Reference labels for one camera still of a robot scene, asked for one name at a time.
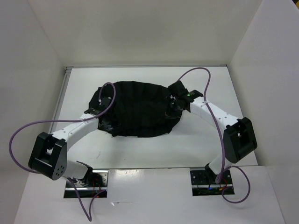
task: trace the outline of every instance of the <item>wall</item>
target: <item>wall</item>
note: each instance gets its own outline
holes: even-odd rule
[[[9,138],[28,122],[52,117],[64,69],[25,0],[1,1],[0,30],[0,223],[11,224],[28,173],[10,159]],[[22,164],[47,127],[28,128],[16,137],[14,154]]]
[[[287,224],[298,223],[298,21],[292,0],[263,0],[228,66]]]
[[[67,66],[219,65],[261,0],[28,0]]]

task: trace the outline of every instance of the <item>white panel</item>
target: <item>white panel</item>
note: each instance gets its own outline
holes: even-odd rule
[[[298,194],[287,187],[299,185],[299,10],[291,0],[262,2],[228,68],[259,163],[282,165],[270,175],[285,221],[298,223]]]
[[[244,167],[251,194],[241,204],[221,196],[192,196],[190,172],[180,169],[111,170],[107,198],[93,202],[93,223],[100,224],[284,224],[267,169]],[[232,169],[236,195],[247,193],[240,171]],[[76,198],[63,199],[65,180],[29,175],[14,224],[87,224]],[[90,198],[84,198],[88,207]]]
[[[169,86],[187,67],[88,68],[73,69],[65,92],[59,119],[77,119],[88,109],[88,102],[106,82],[139,81]],[[212,79],[208,99],[229,114],[242,113],[226,67],[209,67]],[[182,82],[187,89],[203,92],[208,74],[195,70]],[[66,124],[58,123],[57,129]],[[68,159],[80,160],[94,168],[203,167],[221,152],[214,127],[187,111],[170,134],[155,138],[111,137],[104,131],[89,133],[68,152]],[[257,165],[254,153],[240,165]]]
[[[261,0],[28,2],[64,65],[219,65]]]
[[[25,0],[0,5],[0,223],[11,224],[28,173],[13,164],[8,141],[20,126],[52,117],[63,67]],[[46,126],[28,128],[15,138],[14,154],[25,166],[43,130]]]

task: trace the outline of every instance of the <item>crumpled black fabric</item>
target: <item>crumpled black fabric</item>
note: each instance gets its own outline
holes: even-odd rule
[[[161,85],[135,81],[114,83],[116,98],[109,111],[99,119],[99,129],[112,136],[155,137],[170,133],[180,121],[181,111],[171,111],[171,93]],[[89,108],[99,106],[100,88],[94,93]],[[104,87],[101,98],[113,97],[113,88]]]

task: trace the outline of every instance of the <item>wire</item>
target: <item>wire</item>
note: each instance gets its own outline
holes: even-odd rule
[[[83,212],[85,213],[85,215],[86,215],[87,219],[89,220],[89,222],[91,222],[91,221],[93,220],[93,218],[92,218],[92,212],[91,212],[91,208],[92,208],[93,201],[94,201],[94,199],[95,199],[100,193],[104,192],[105,190],[100,190],[97,194],[95,194],[95,195],[93,196],[92,200],[91,200],[90,203],[89,203],[89,214],[88,214],[87,211],[86,211],[86,209],[85,209],[85,207],[84,207],[84,205],[83,205],[83,203],[82,203],[82,200],[81,200],[80,194],[79,194],[79,192],[78,192],[78,190],[77,190],[77,188],[76,188],[76,185],[73,183],[73,181],[71,180],[71,178],[67,178],[67,180],[70,182],[70,184],[72,185],[72,187],[75,189],[75,193],[76,193],[77,198],[78,198],[78,200],[79,200],[79,203],[80,203],[80,205],[81,205],[81,207],[82,207],[82,210],[83,210]]]
[[[238,204],[238,203],[241,203],[241,202],[245,201],[245,200],[248,198],[248,196],[249,196],[249,194],[250,194],[250,190],[251,190],[250,181],[249,181],[247,175],[245,174],[245,172],[244,172],[240,167],[237,167],[237,166],[230,166],[230,167],[228,167],[228,168],[226,168],[226,169],[224,168],[224,167],[225,167],[225,148],[224,148],[224,142],[223,142],[223,138],[222,138],[221,130],[220,130],[219,124],[218,124],[218,122],[217,122],[217,119],[216,119],[216,117],[215,117],[215,115],[214,115],[214,113],[213,113],[211,107],[209,106],[208,101],[206,100],[206,91],[207,91],[207,89],[208,89],[208,87],[209,87],[209,84],[210,84],[210,81],[211,81],[211,72],[210,72],[209,69],[204,68],[204,67],[196,67],[196,68],[192,68],[192,69],[186,71],[186,72],[185,72],[185,73],[178,79],[178,81],[179,81],[182,77],[184,77],[186,74],[188,74],[190,71],[197,70],[197,69],[205,70],[205,71],[208,72],[208,75],[209,75],[208,81],[207,81],[207,83],[206,83],[205,91],[204,91],[204,101],[207,102],[207,103],[206,103],[206,106],[207,106],[207,108],[208,108],[210,114],[212,115],[213,121],[214,121],[214,123],[215,123],[216,129],[217,129],[217,132],[218,132],[218,135],[219,135],[219,138],[220,138],[221,149],[222,149],[222,166],[221,166],[221,172],[217,175],[215,182],[216,182],[217,184],[219,184],[219,183],[221,182],[222,178],[223,178],[223,173],[224,173],[226,170],[228,170],[228,169],[234,167],[234,168],[239,169],[239,170],[244,174],[244,176],[245,176],[245,178],[246,178],[246,180],[247,180],[247,183],[248,183],[248,192],[247,192],[247,195],[246,195],[242,200],[237,201],[237,202],[230,201],[230,200],[228,200],[228,199],[224,196],[224,192],[225,192],[227,189],[231,188],[231,187],[226,187],[226,188],[222,189],[221,194],[222,194],[222,197],[224,198],[224,200],[226,200],[226,201],[229,202],[229,203]]]
[[[101,113],[99,113],[98,115],[96,115],[94,117],[91,117],[91,118],[81,119],[81,120],[38,120],[38,121],[34,121],[34,122],[31,122],[31,123],[28,123],[28,124],[20,127],[18,130],[16,130],[15,133],[13,133],[13,135],[11,136],[11,138],[9,140],[9,145],[8,145],[8,150],[9,150],[10,157],[15,162],[15,164],[18,165],[20,168],[28,171],[28,172],[38,174],[38,172],[36,172],[36,171],[34,171],[32,169],[29,169],[27,167],[24,167],[23,165],[21,165],[16,160],[16,158],[15,158],[15,156],[13,154],[13,150],[12,150],[12,143],[13,143],[13,140],[14,140],[15,136],[17,135],[17,133],[19,133],[21,130],[23,130],[24,128],[29,127],[31,125],[36,125],[36,124],[41,124],[41,123],[52,123],[52,122],[79,123],[79,122],[89,121],[89,120],[92,120],[92,119],[95,119],[95,118],[98,118],[98,117],[102,116],[104,113],[106,113],[112,107],[112,104],[114,103],[115,96],[116,96],[116,89],[115,89],[115,86],[113,85],[113,83],[105,83],[103,85],[103,87],[101,88],[101,90],[104,88],[104,86],[106,86],[108,84],[112,85],[112,87],[113,87],[113,91],[114,91],[113,98],[112,98],[112,101],[109,104],[109,106],[104,111],[102,111]]]

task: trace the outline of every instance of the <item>white table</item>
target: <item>white table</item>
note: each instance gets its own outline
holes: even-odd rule
[[[251,194],[241,204],[221,196],[192,196],[190,171],[177,169],[111,170],[107,198],[93,202],[95,224],[284,224],[267,169],[243,167]],[[235,195],[247,193],[247,182],[231,169]],[[90,223],[76,198],[63,199],[65,180],[30,174],[14,224]],[[88,207],[90,198],[84,198]]]
[[[188,67],[114,67],[72,69],[65,85],[58,119],[77,119],[88,109],[88,102],[105,82],[139,81],[160,84],[174,83]],[[221,109],[242,118],[241,109],[227,67],[209,67],[212,79],[207,98]],[[182,82],[188,90],[203,93],[207,72],[195,70]],[[59,123],[52,131],[67,124]],[[200,117],[183,112],[180,122],[167,135],[154,138],[117,136],[97,130],[76,143],[68,152],[69,160],[80,160],[94,168],[179,168],[203,167],[221,152],[216,130]],[[238,165],[257,165],[254,153]]]

